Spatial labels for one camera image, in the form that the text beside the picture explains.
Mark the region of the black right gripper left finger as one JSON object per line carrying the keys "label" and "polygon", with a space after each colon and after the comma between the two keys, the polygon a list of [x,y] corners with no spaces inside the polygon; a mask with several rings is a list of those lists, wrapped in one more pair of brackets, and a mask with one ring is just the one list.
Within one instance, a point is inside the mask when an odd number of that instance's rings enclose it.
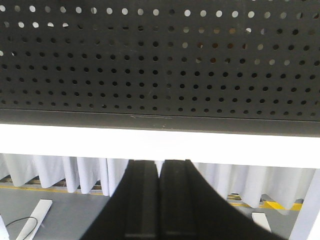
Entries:
{"label": "black right gripper left finger", "polygon": [[113,195],[81,239],[157,240],[158,218],[156,164],[149,160],[130,160]]}

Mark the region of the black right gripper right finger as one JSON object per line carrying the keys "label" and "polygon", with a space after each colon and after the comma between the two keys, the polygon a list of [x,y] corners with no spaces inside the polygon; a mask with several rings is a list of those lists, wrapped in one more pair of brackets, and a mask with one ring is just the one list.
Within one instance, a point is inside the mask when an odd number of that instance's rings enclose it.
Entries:
{"label": "black right gripper right finger", "polygon": [[160,180],[162,240],[280,240],[223,199],[190,160],[166,160]]}

